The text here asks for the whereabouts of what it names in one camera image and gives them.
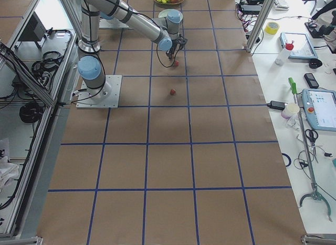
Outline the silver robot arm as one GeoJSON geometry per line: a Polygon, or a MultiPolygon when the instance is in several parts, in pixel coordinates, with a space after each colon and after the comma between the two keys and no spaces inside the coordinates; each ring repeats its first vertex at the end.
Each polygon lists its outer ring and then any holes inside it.
{"type": "Polygon", "coordinates": [[[134,10],[123,0],[81,0],[81,38],[78,42],[78,72],[86,84],[88,97],[94,101],[107,97],[110,87],[99,56],[99,20],[117,19],[137,31],[175,60],[187,39],[180,34],[181,12],[171,9],[165,17],[151,19],[134,10]]]}

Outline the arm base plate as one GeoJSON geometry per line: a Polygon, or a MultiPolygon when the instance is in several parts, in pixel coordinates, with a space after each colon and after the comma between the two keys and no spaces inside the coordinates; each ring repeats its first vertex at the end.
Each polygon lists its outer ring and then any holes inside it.
{"type": "Polygon", "coordinates": [[[104,19],[100,18],[99,22],[100,29],[130,29],[127,24],[122,23],[116,18],[113,19],[104,19]]]}
{"type": "Polygon", "coordinates": [[[78,109],[117,108],[119,104],[121,82],[121,75],[107,75],[103,90],[94,96],[99,90],[87,88],[85,82],[82,81],[81,89],[86,90],[79,93],[79,101],[76,102],[76,107],[78,109]]]}

